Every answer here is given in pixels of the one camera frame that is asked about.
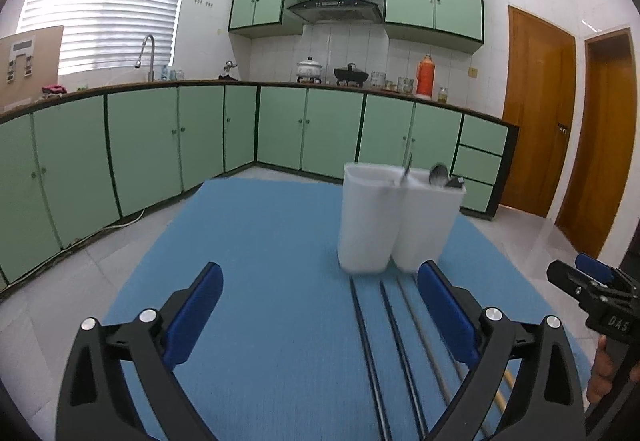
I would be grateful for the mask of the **person's right hand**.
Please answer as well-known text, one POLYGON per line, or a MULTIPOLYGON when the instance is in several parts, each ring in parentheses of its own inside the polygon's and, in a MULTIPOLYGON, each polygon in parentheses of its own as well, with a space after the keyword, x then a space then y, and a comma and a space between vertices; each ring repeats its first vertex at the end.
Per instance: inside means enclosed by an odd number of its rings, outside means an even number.
POLYGON ((608 338, 601 335, 586 391, 586 398, 590 404, 598 404, 613 388, 614 363, 612 357, 606 353, 607 344, 608 338))

